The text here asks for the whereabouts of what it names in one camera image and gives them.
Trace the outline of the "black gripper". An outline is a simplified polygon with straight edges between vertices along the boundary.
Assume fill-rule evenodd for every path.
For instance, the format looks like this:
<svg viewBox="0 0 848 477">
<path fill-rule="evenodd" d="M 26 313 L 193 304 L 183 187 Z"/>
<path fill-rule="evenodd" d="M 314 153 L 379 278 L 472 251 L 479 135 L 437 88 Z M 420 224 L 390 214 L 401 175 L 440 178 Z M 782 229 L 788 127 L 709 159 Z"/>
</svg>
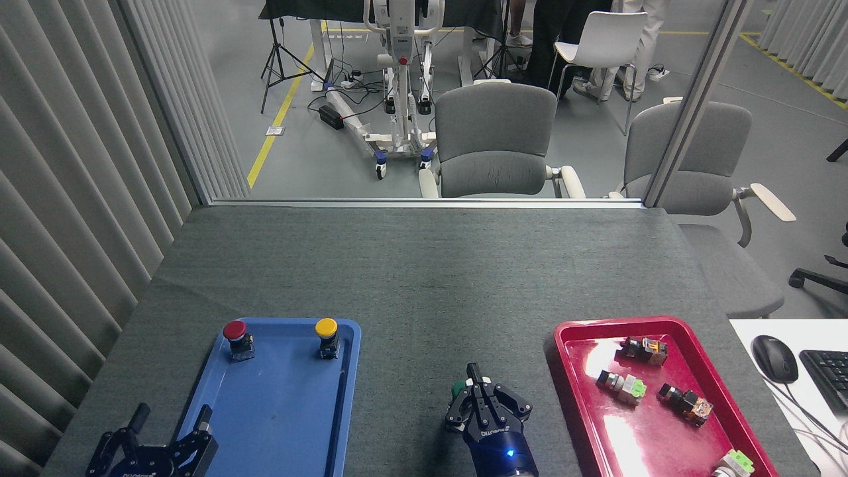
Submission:
<svg viewBox="0 0 848 477">
<path fill-rule="evenodd" d="M 471 419 L 479 417 L 482 398 L 475 394 L 485 383 L 478 363 L 466 366 L 467 378 L 451 388 L 452 401 L 445 415 L 447 431 L 464 431 Z M 466 429 L 464 442 L 478 476 L 538 476 L 527 439 L 522 431 L 506 425 L 515 425 L 528 419 L 533 410 L 527 399 L 503 384 L 487 385 L 488 423 L 503 429 L 479 431 Z"/>
<path fill-rule="evenodd" d="M 87 474 L 106 474 L 108 471 L 109 476 L 206 474 L 219 448 L 209 424 L 213 413 L 211 407 L 201 407 L 193 430 L 176 441 L 174 449 L 139 446 L 137 437 L 149 413 L 150 407 L 140 403 L 127 425 L 118 431 L 103 433 L 87 466 Z M 124 459 L 113 466 L 119 449 Z"/>
</svg>

